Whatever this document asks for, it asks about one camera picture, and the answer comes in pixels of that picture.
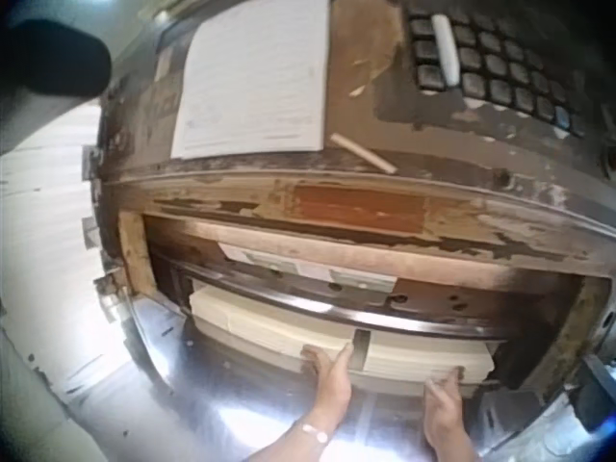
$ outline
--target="black button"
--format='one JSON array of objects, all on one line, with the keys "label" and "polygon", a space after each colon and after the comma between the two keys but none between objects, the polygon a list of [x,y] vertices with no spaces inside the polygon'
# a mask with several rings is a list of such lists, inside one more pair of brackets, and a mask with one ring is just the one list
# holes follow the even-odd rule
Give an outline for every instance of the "black button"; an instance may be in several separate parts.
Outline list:
[{"label": "black button", "polygon": [[462,68],[471,70],[481,69],[481,56],[473,48],[460,48],[458,56],[460,57]]},{"label": "black button", "polygon": [[556,101],[561,103],[567,101],[567,92],[563,89],[562,85],[552,80],[550,81],[550,88],[552,89],[552,94]]},{"label": "black button", "polygon": [[485,80],[477,74],[462,74],[464,94],[477,99],[485,99]]},{"label": "black button", "polygon": [[563,130],[569,130],[571,126],[571,119],[569,118],[569,113],[565,110],[565,108],[561,106],[556,106],[554,109],[556,114],[556,125]]},{"label": "black button", "polygon": [[542,74],[533,70],[530,73],[530,79],[532,80],[532,85],[542,93],[548,93],[550,91],[550,87],[548,85],[548,79],[546,79]]},{"label": "black button", "polygon": [[492,96],[492,101],[497,104],[505,106],[511,104],[511,87],[502,80],[490,81],[490,95]]},{"label": "black button", "polygon": [[430,12],[426,8],[420,7],[418,5],[411,5],[408,8],[408,15],[409,17],[412,17],[412,18],[431,16]]},{"label": "black button", "polygon": [[520,45],[511,40],[506,40],[504,42],[504,51],[507,56],[514,61],[524,60],[524,51],[520,48]]},{"label": "black button", "polygon": [[460,46],[475,46],[477,44],[475,33],[470,27],[454,26],[453,35],[455,36],[455,42]]},{"label": "black button", "polygon": [[485,66],[490,72],[495,75],[503,77],[507,75],[507,64],[501,58],[495,55],[488,55],[485,57]]},{"label": "black button", "polygon": [[528,79],[528,71],[523,65],[511,63],[509,64],[509,71],[511,72],[511,77],[513,77],[513,80],[522,84],[528,84],[530,82]]},{"label": "black button", "polygon": [[439,51],[435,41],[419,40],[414,43],[415,56],[420,60],[438,61]]},{"label": "black button", "polygon": [[537,98],[537,115],[548,122],[552,122],[554,118],[554,106],[543,96]]},{"label": "black button", "polygon": [[479,42],[481,42],[486,50],[493,51],[495,53],[500,53],[501,51],[501,41],[494,34],[482,32],[479,34]]},{"label": "black button", "polygon": [[543,69],[543,61],[541,61],[541,58],[539,58],[539,55],[537,55],[536,53],[530,50],[527,50],[526,60],[535,69],[539,69],[539,70]]},{"label": "black button", "polygon": [[429,19],[414,19],[410,24],[411,34],[413,37],[433,37],[434,29],[432,21]]},{"label": "black button", "polygon": [[443,90],[445,88],[441,67],[436,65],[420,65],[417,68],[417,76],[420,87],[429,90]]},{"label": "black button", "polygon": [[460,24],[471,24],[469,16],[459,8],[452,8],[449,11],[449,18],[453,22],[459,22]]},{"label": "black button", "polygon": [[516,26],[508,19],[497,20],[497,27],[504,36],[511,39],[516,37]]},{"label": "black button", "polygon": [[473,21],[477,26],[479,26],[481,29],[485,29],[486,31],[493,32],[494,30],[496,30],[496,26],[494,25],[494,21],[492,20],[492,18],[486,16],[485,14],[473,14]]},{"label": "black button", "polygon": [[516,89],[516,108],[525,113],[532,113],[535,107],[532,93],[527,89]]}]

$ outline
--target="white paper sheet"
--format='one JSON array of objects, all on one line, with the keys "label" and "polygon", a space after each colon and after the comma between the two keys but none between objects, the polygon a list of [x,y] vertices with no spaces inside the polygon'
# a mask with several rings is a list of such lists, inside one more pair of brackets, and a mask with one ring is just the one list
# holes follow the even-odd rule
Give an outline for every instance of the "white paper sheet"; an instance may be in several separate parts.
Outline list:
[{"label": "white paper sheet", "polygon": [[248,0],[189,50],[171,157],[323,147],[329,0]]}]

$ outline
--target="finger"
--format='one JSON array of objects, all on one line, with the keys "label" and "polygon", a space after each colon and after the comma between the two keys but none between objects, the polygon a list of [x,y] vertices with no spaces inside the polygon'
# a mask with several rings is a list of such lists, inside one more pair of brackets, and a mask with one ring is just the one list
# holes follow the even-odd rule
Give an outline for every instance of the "finger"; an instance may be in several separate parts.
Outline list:
[{"label": "finger", "polygon": [[453,368],[449,371],[447,378],[445,379],[445,385],[443,388],[452,398],[460,396],[459,379],[462,368]]},{"label": "finger", "polygon": [[318,346],[304,345],[301,355],[315,364],[317,372],[324,371],[331,365],[331,359],[327,353]]},{"label": "finger", "polygon": [[301,365],[301,372],[307,375],[316,376],[318,374],[318,371],[317,367],[315,366],[315,362],[309,360],[304,361]]},{"label": "finger", "polygon": [[425,388],[427,389],[427,392],[438,401],[439,404],[449,406],[451,403],[451,398],[449,395],[445,392],[445,390],[443,390],[443,388],[434,383],[434,380],[431,378],[428,378],[425,382]]},{"label": "finger", "polygon": [[348,370],[348,362],[350,361],[350,357],[353,355],[353,344],[346,344],[345,347],[338,353],[336,357],[336,361],[334,363],[334,368],[347,371]]}]

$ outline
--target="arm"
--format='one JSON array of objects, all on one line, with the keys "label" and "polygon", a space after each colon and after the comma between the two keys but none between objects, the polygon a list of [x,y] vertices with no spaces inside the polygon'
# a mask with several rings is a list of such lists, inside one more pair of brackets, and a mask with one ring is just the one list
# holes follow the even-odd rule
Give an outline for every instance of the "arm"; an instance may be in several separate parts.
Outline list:
[{"label": "arm", "polygon": [[322,349],[304,347],[302,355],[314,366],[319,378],[315,404],[280,439],[250,456],[249,462],[317,462],[321,458],[326,444],[320,443],[315,434],[304,431],[302,427],[308,424],[331,439],[345,417],[350,401],[347,369],[352,353],[353,345],[347,344],[332,362]]},{"label": "arm", "polygon": [[451,371],[441,384],[425,382],[423,431],[439,462],[479,460],[462,421],[462,397],[458,388],[459,369]]}]

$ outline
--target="paper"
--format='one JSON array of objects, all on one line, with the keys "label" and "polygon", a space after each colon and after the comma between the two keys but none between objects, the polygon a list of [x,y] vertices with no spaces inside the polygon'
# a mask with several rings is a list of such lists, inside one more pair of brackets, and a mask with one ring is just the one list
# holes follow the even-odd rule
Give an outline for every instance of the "paper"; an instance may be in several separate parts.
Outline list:
[{"label": "paper", "polygon": [[248,0],[189,50],[171,157],[323,148],[329,0]]},{"label": "paper", "polygon": [[218,246],[227,258],[236,262],[248,263],[288,274],[299,274],[320,281],[336,282],[344,286],[379,291],[385,294],[389,294],[394,289],[398,280],[396,277],[386,274],[321,265],[319,263],[306,262],[305,260],[283,257],[282,255],[274,255],[273,253],[250,250],[229,244],[218,243]]}]

